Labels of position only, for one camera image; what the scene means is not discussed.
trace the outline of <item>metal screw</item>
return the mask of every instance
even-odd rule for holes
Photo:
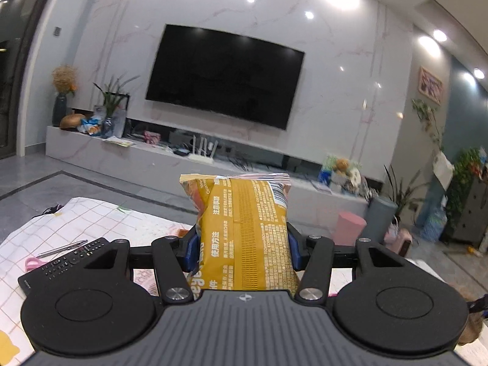
[[[305,300],[319,300],[324,296],[324,293],[316,287],[306,287],[300,290],[300,297]]]
[[[184,300],[190,295],[190,292],[183,287],[172,287],[166,291],[166,297],[171,300]]]

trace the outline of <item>pink scissors handle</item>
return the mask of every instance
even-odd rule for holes
[[[39,260],[37,257],[28,257],[25,259],[25,272],[30,272],[36,268],[42,267],[47,262]]]

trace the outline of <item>pink trash can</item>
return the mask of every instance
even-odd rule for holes
[[[332,240],[336,245],[354,246],[366,224],[366,220],[354,213],[341,212]]]

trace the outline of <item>barcode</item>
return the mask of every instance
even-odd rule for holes
[[[271,183],[268,182],[269,188],[271,188],[273,199],[276,204],[281,205],[284,208],[287,208],[286,205],[286,197],[283,193],[283,185],[281,183]]]

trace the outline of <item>tv screen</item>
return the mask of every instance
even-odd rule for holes
[[[255,38],[166,25],[146,99],[286,129],[303,56]]]

